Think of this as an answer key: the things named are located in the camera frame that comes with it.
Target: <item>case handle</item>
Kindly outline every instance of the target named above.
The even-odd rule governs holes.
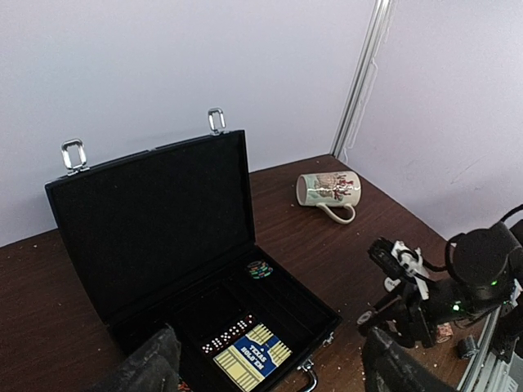
[[[218,136],[224,133],[226,129],[226,118],[223,115],[223,110],[220,108],[209,109],[207,114],[209,119],[209,126],[211,127],[211,135]],[[215,114],[218,114],[218,117],[220,118],[221,127],[217,127],[216,123],[214,122]]]
[[[76,146],[78,148],[78,156],[80,157],[80,163],[74,165],[71,163],[71,157],[69,156],[69,147]],[[64,165],[68,170],[72,172],[80,172],[82,169],[87,168],[87,156],[83,149],[83,142],[80,139],[67,140],[62,143],[61,146],[62,158],[64,159]]]
[[[313,366],[314,363],[312,362],[312,359],[308,358],[300,367],[298,367],[298,370],[303,371],[310,378],[309,385],[300,389],[298,392],[311,392],[312,390],[316,389],[316,386],[318,386],[318,375],[312,368]]]

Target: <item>mug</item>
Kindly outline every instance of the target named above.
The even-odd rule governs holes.
[[[360,202],[360,178],[353,171],[302,174],[297,178],[296,198],[300,206],[318,207],[334,221],[346,225],[356,218],[354,207]],[[330,208],[343,207],[352,212],[342,219]]]

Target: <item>wall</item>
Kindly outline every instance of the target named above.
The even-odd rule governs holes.
[[[521,1],[399,0],[349,165],[446,238],[523,203],[522,38]]]
[[[0,246],[55,227],[60,144],[89,163],[208,133],[221,106],[251,170],[326,154],[373,2],[43,0],[0,13]]]

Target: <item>dark brown tabletop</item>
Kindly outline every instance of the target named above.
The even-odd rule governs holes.
[[[319,392],[363,391],[355,320],[385,292],[385,276],[368,258],[374,239],[402,239],[442,263],[444,240],[379,189],[362,179],[357,218],[338,225],[324,212],[299,207],[294,184],[302,173],[346,170],[330,156],[307,159],[251,175],[257,241],[335,309],[343,322],[331,346],[314,356]],[[456,357],[460,331],[429,350],[409,352],[439,378],[457,385],[467,362]],[[0,249],[0,390],[74,391],[89,386],[123,359],[98,319],[56,230]],[[295,372],[276,390],[306,384]]]

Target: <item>poker set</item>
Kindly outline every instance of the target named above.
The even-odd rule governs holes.
[[[93,167],[62,145],[69,173],[46,184],[60,234],[111,336],[130,354],[166,325],[194,392],[271,390],[339,316],[256,243],[244,131]],[[69,150],[78,148],[80,164]]]

